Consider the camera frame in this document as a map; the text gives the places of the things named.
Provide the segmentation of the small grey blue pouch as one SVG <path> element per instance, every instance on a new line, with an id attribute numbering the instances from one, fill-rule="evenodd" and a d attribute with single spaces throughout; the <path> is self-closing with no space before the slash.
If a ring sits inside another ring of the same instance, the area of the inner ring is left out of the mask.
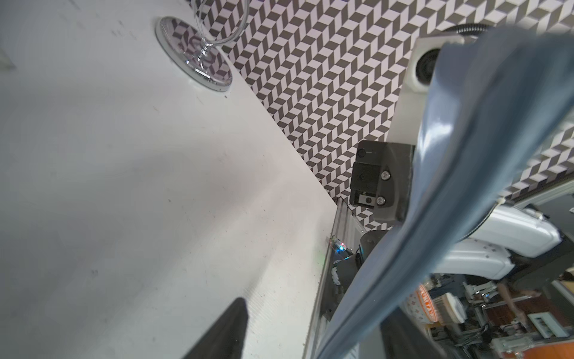
<path id="1" fill-rule="evenodd" d="M 315 357 L 344 357 L 398 308 L 572 109 L 572 35 L 495 28 L 444 45 L 414 145 L 407 218 L 357 273 Z"/>

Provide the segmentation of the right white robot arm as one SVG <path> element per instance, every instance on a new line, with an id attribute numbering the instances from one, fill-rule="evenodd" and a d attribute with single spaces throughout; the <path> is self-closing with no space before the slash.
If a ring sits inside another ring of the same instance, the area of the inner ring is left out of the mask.
<path id="1" fill-rule="evenodd" d="M 351 178 L 350 203 L 375 221 L 401 225 L 413 179 L 413 145 L 362 141 Z M 573 267 L 573 241 L 533 209 L 496 205 L 445 255 L 434 273 L 510 281 L 535 290 Z"/>

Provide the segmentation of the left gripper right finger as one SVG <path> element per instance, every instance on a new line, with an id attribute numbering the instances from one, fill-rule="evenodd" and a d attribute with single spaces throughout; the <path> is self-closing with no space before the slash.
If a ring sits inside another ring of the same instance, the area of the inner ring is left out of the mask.
<path id="1" fill-rule="evenodd" d="M 446 358 L 446 353 L 396 308 L 380 325 L 384 353 L 393 359 Z"/>

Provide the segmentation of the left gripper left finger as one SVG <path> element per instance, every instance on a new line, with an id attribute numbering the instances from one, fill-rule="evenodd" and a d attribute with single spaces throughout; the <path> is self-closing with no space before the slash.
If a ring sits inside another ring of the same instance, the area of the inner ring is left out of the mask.
<path id="1" fill-rule="evenodd" d="M 241 359 L 248 330 L 248 306 L 238 297 L 183 356 L 184 359 Z"/>

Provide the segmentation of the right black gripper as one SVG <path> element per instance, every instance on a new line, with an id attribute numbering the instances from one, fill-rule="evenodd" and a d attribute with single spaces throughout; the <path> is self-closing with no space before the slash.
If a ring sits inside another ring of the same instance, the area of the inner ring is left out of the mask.
<path id="1" fill-rule="evenodd" d="M 403 223 L 413 179 L 415 147 L 362 141 L 353 165 L 349 202 L 372 211 L 379 223 Z"/>

